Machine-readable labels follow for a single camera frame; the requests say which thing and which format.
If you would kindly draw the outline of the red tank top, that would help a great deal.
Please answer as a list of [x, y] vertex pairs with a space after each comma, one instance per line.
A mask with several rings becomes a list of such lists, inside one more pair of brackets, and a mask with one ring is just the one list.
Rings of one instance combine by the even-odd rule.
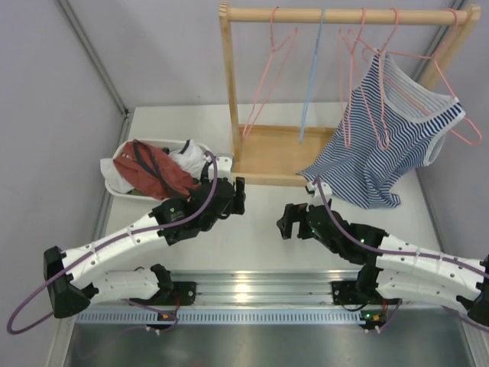
[[156, 200], [186, 199], [201, 186], [162, 148], [137, 139], [127, 142], [113, 162], [130, 185]]

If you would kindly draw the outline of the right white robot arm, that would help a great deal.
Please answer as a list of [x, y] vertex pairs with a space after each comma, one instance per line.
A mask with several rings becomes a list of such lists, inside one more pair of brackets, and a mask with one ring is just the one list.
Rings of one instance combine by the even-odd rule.
[[340, 304], [382, 301], [435, 304], [488, 325], [488, 260], [457, 258], [405, 242], [374, 226], [349, 223], [329, 206], [288, 204], [277, 220], [283, 239], [298, 223], [299, 239], [315, 239], [360, 266]]

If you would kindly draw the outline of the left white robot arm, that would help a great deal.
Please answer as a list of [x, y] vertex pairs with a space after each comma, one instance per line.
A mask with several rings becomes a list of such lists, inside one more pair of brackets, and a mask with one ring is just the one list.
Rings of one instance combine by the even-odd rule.
[[161, 264], [133, 271], [118, 266], [156, 248], [168, 248], [208, 232], [218, 220], [245, 213], [245, 179], [203, 183], [188, 200], [167, 199], [128, 227], [88, 245], [44, 253], [44, 278], [57, 319], [93, 304], [129, 300], [144, 306], [176, 303], [182, 291]]

